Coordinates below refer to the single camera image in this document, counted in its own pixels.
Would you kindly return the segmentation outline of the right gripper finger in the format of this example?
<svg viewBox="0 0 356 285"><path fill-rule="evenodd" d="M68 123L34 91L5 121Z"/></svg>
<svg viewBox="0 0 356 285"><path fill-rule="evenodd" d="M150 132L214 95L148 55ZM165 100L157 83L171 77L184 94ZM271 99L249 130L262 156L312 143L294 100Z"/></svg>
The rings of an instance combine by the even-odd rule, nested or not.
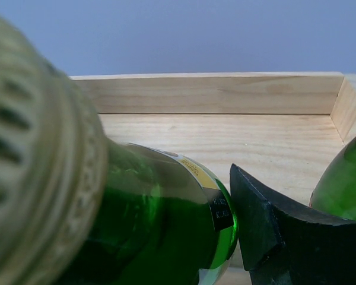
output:
<svg viewBox="0 0 356 285"><path fill-rule="evenodd" d="M253 284L356 285L356 221L297 202L235 164L230 190Z"/></svg>

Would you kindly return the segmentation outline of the green glass bottle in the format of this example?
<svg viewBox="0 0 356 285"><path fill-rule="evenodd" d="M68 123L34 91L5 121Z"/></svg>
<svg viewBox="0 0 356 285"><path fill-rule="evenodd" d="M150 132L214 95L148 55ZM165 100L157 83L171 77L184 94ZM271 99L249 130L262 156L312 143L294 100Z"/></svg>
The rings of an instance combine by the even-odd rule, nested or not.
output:
<svg viewBox="0 0 356 285"><path fill-rule="evenodd" d="M309 206L356 221L356 137L330 162L314 188Z"/></svg>
<svg viewBox="0 0 356 285"><path fill-rule="evenodd" d="M236 244L209 169L112 141L88 96L0 17L0 284L214 284Z"/></svg>

